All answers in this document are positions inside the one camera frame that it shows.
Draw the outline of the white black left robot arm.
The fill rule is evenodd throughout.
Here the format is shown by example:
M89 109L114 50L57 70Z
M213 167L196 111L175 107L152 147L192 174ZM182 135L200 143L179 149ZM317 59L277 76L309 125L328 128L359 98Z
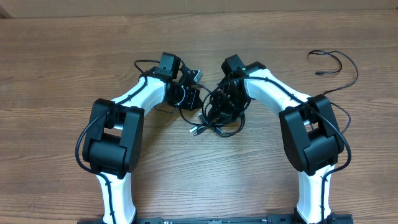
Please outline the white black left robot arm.
M141 155L145 115L164 101L176 109L199 108L195 85L202 76L178 56L164 52L125 94L93 103L89 123L76 141L75 159L99 180L104 213L97 223L136 222L132 173Z

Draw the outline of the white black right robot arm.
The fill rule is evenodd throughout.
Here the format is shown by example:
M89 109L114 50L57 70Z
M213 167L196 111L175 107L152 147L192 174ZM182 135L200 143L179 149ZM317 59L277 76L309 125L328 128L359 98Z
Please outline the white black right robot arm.
M224 78L210 95L207 114L211 127L244 118L252 100L279 117L285 155L298 171L299 200L294 222L334 223L328 204L330 179L338 171L338 156L348 143L342 135L331 102L324 95L309 96L278 80L260 62L243 64L238 55L224 60Z

